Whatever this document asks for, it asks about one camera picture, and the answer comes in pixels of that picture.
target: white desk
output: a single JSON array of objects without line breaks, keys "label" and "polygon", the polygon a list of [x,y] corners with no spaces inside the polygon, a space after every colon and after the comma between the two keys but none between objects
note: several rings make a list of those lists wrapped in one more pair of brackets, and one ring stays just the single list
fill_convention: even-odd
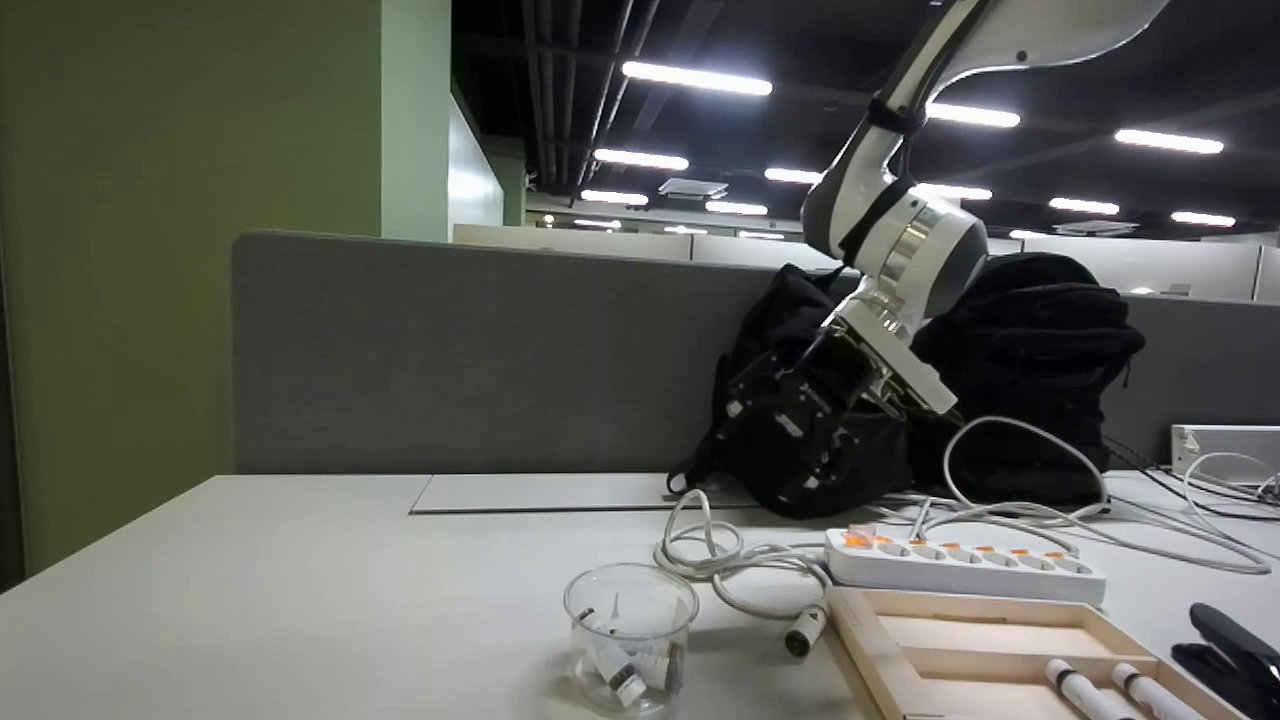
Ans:
[{"label": "white desk", "polygon": [[[645,561],[664,512],[408,516],[428,477],[217,477],[0,594],[3,720],[598,717],[567,684],[559,589]],[[1280,578],[1092,548],[1149,648],[1214,599],[1280,645]],[[678,717],[860,717],[818,648],[703,594]]]}]

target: robotic arm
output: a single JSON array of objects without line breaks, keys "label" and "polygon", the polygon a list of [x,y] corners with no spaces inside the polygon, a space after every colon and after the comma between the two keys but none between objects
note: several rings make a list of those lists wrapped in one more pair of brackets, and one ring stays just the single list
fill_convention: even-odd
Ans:
[{"label": "robotic arm", "polygon": [[835,165],[805,203],[805,236],[865,273],[801,360],[825,405],[869,394],[950,416],[956,394],[913,354],[913,333],[950,309],[990,250],[985,222],[894,175],[933,97],[979,71],[1079,63],[1142,34],[1170,0],[945,0]]}]

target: cubicle divider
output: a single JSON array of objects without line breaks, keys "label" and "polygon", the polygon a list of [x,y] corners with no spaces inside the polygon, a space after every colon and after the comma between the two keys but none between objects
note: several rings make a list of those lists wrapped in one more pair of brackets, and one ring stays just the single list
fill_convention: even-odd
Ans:
[{"label": "cubicle divider", "polygon": [[[672,467],[768,266],[453,245],[235,245],[239,471]],[[1159,458],[1175,419],[1277,419],[1280,309],[1133,300],[1149,336],[1107,435]]]}]

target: pen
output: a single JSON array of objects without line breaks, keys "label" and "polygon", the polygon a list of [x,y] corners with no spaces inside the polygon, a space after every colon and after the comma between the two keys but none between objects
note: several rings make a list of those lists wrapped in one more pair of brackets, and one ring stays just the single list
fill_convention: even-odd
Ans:
[{"label": "pen", "polygon": [[1133,702],[1149,706],[1158,720],[1204,720],[1194,702],[1186,702],[1133,663],[1115,663],[1114,681]]},{"label": "pen", "polygon": [[1115,701],[1107,701],[1090,677],[1067,659],[1050,659],[1044,681],[1090,720],[1142,720]]}]

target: wooden box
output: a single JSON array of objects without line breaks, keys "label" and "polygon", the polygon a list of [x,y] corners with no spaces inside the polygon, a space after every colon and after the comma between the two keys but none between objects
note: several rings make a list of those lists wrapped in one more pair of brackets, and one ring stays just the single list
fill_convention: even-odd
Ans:
[{"label": "wooden box", "polygon": [[1120,706],[1146,717],[1114,684],[1133,663],[1202,717],[1241,717],[1090,603],[835,589],[831,625],[884,717],[1018,717],[1074,720],[1050,688],[1050,659],[1067,659]]}]

